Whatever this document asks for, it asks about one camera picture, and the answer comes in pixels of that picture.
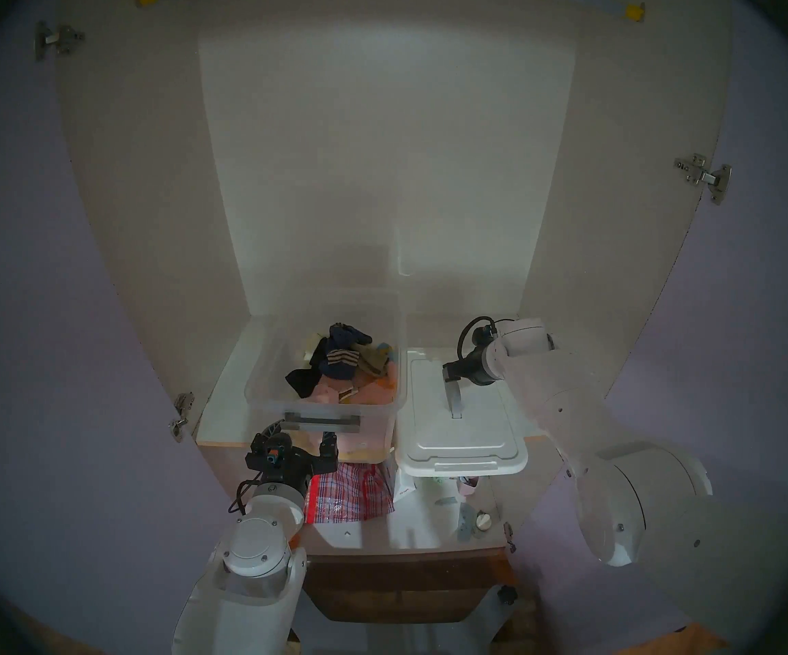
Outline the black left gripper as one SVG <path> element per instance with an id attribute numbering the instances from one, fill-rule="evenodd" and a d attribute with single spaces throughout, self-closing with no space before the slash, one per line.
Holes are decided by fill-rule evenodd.
<path id="1" fill-rule="evenodd" d="M 339 451 L 336 432 L 323 432 L 319 454 L 315 455 L 295 446 L 291 436 L 282 432 L 281 425 L 270 424 L 258 433 L 244 457 L 247 468 L 260 474 L 261 484 L 309 487 L 314 477 L 337 472 Z"/>

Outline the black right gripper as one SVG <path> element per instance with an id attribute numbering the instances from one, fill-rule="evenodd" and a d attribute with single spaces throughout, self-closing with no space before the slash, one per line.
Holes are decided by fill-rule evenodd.
<path id="1" fill-rule="evenodd" d="M 468 380 L 474 385 L 487 386 L 500 380 L 489 362 L 489 350 L 474 350 L 458 362 L 447 362 L 442 366 L 444 382 Z"/>

